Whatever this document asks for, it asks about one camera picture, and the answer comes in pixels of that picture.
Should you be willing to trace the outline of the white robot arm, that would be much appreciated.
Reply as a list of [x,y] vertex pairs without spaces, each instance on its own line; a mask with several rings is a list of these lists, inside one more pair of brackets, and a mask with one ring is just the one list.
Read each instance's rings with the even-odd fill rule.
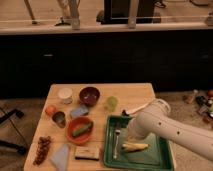
[[129,121],[127,135],[142,140],[154,133],[213,161],[213,132],[173,120],[170,112],[166,101],[154,99]]

